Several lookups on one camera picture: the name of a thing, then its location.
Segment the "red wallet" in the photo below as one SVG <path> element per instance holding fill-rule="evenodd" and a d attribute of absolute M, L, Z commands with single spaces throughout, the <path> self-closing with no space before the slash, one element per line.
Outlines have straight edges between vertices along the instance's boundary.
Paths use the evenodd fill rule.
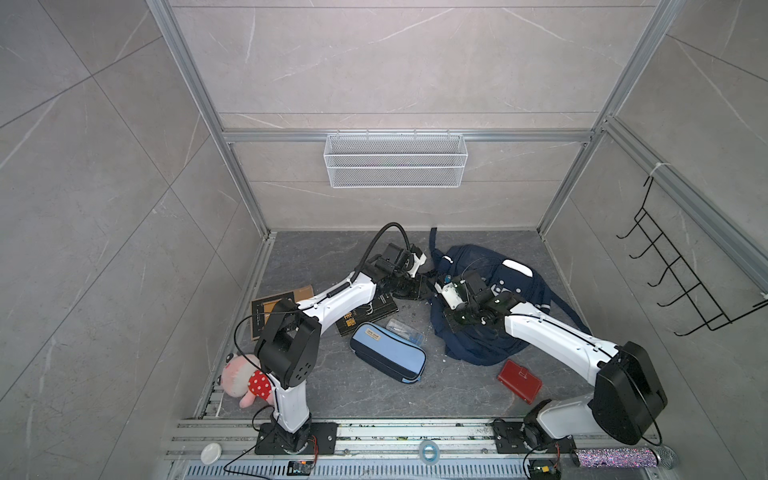
<path fill-rule="evenodd" d="M 529 405 L 533 404 L 543 386 L 541 379 L 512 360 L 504 363 L 497 380 Z"/>

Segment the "clear plastic eraser box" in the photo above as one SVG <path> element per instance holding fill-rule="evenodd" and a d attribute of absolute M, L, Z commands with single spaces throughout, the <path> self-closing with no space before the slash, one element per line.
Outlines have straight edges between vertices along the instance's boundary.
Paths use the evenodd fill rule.
<path fill-rule="evenodd" d="M 386 329 L 417 346 L 422 346 L 425 343 L 425 336 L 422 332 L 395 318 L 388 321 Z"/>

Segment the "brown and black book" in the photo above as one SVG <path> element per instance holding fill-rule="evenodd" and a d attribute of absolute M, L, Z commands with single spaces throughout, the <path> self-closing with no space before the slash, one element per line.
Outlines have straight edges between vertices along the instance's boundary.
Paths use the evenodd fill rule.
<path fill-rule="evenodd" d="M 250 319 L 251 339 L 256 341 L 260 338 L 269 316 L 278 302 L 282 300 L 290 300 L 293 303 L 297 303 L 299 301 L 307 300 L 313 295 L 313 287 L 308 285 L 291 291 L 253 300 L 251 302 Z"/>

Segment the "glittery purple tube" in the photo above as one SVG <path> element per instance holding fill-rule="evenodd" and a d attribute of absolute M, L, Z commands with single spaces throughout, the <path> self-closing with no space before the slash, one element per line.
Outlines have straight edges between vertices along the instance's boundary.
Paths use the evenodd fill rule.
<path fill-rule="evenodd" d="M 672 469 L 679 463 L 676 452 L 667 446 L 575 449 L 571 458 L 579 467 L 594 469 Z"/>

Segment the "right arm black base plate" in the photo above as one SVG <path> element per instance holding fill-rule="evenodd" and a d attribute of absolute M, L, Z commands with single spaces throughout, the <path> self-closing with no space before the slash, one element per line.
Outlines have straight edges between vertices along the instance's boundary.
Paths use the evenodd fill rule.
<path fill-rule="evenodd" d="M 534 421 L 511 421 L 501 418 L 490 423 L 492 437 L 500 454 L 570 453 L 575 449 L 571 436 L 554 438 Z"/>

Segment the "clear tape roll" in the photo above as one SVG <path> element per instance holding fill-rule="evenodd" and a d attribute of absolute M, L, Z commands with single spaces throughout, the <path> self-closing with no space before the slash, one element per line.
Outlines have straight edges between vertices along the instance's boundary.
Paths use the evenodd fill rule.
<path fill-rule="evenodd" d="M 423 440 L 418 446 L 418 457 L 425 465 L 435 465 L 440 460 L 439 445 L 433 440 Z"/>

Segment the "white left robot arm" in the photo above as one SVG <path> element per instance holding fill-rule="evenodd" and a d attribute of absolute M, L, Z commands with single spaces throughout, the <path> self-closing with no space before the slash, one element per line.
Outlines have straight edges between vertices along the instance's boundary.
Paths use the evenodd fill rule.
<path fill-rule="evenodd" d="M 322 334 L 352 310 L 378 294 L 398 288 L 419 288 L 419 269 L 427 255 L 418 247 L 394 244 L 367 258 L 341 282 L 298 303 L 285 299 L 270 313 L 254 347 L 259 368 L 274 396 L 273 418 L 278 430 L 295 434 L 311 422 L 306 379 L 314 368 Z"/>

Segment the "white round cap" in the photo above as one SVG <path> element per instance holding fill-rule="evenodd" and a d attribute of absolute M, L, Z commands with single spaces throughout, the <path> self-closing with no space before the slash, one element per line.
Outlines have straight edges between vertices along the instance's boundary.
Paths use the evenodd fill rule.
<path fill-rule="evenodd" d="M 208 443 L 200 452 L 200 461 L 206 466 L 213 465 L 221 458 L 222 451 L 219 443 Z"/>

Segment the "pink plush doll red dress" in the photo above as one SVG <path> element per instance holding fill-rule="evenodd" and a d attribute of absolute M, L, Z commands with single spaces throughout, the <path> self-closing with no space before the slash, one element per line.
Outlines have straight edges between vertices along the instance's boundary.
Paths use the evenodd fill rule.
<path fill-rule="evenodd" d="M 270 379 L 258 369 L 258 359 L 253 354 L 229 355 L 219 385 L 226 395 L 239 400 L 240 408 L 248 408 L 257 400 L 276 405 Z"/>

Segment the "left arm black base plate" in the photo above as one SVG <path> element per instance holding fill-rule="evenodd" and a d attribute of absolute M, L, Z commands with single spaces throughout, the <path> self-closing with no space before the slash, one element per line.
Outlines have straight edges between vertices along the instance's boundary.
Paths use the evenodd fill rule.
<path fill-rule="evenodd" d="M 296 432 L 289 433 L 276 423 L 261 423 L 256 455 L 309 455 L 318 452 L 331 455 L 335 452 L 338 424 L 309 421 Z"/>

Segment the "light blue pencil case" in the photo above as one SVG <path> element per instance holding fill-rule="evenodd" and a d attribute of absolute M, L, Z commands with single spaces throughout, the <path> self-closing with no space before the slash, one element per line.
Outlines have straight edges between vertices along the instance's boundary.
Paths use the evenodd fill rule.
<path fill-rule="evenodd" d="M 423 375 L 426 352 L 376 324 L 361 324 L 350 339 L 350 347 L 358 358 L 401 383 L 414 384 Z"/>

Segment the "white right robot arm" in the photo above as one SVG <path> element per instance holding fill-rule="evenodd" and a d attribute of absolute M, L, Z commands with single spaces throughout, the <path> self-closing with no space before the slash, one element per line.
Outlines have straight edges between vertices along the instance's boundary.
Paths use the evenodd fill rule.
<path fill-rule="evenodd" d="M 648 353 L 628 341 L 616 345 L 571 327 L 514 291 L 493 292 L 470 271 L 463 277 L 437 279 L 434 288 L 450 313 L 503 326 L 559 360 L 593 387 L 591 394 L 545 400 L 521 426 L 526 445 L 541 450 L 568 436 L 604 433 L 624 445 L 636 445 L 668 404 Z"/>

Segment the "navy blue student backpack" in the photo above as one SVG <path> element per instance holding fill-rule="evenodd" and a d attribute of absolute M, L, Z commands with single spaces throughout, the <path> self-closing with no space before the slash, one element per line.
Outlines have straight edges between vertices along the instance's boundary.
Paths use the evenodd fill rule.
<path fill-rule="evenodd" d="M 444 298 L 436 295 L 430 301 L 431 326 L 443 340 L 447 356 L 473 365 L 492 366 L 525 349 L 528 343 L 509 335 L 504 328 L 504 315 L 513 299 L 525 300 L 544 313 L 555 304 L 581 332 L 591 332 L 536 270 L 473 244 L 456 245 L 443 252 L 436 246 L 436 237 L 437 229 L 433 227 L 429 248 L 436 277 L 452 281 L 468 278 L 472 286 L 480 288 L 472 295 L 470 304 L 455 313 L 458 329 L 449 322 L 451 309 Z"/>

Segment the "black book gold lettering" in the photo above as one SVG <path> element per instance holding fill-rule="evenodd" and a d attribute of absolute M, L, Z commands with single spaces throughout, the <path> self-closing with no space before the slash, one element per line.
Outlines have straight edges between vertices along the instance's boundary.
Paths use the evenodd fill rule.
<path fill-rule="evenodd" d="M 390 293 L 378 295 L 369 303 L 345 314 L 335 326 L 338 333 L 344 337 L 353 334 L 363 323 L 376 323 L 398 311 L 399 308 Z"/>

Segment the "aluminium rail frame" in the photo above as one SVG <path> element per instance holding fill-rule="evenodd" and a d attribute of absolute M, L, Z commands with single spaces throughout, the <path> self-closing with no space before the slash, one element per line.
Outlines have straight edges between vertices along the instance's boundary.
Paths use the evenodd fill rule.
<path fill-rule="evenodd" d="M 582 468 L 570 453 L 500 454 L 484 418 L 326 419 L 338 424 L 335 452 L 256 455 L 259 425 L 266 420 L 205 418 L 181 420 L 161 445 L 172 479 L 567 479 L 606 471 L 634 472 L 643 479 L 667 479 L 672 469 Z M 658 447 L 647 442 L 622 446 L 606 435 L 572 437 L 575 449 Z M 423 440 L 440 448 L 440 460 L 425 465 L 418 457 Z M 203 465 L 201 450 L 222 446 L 221 458 Z"/>

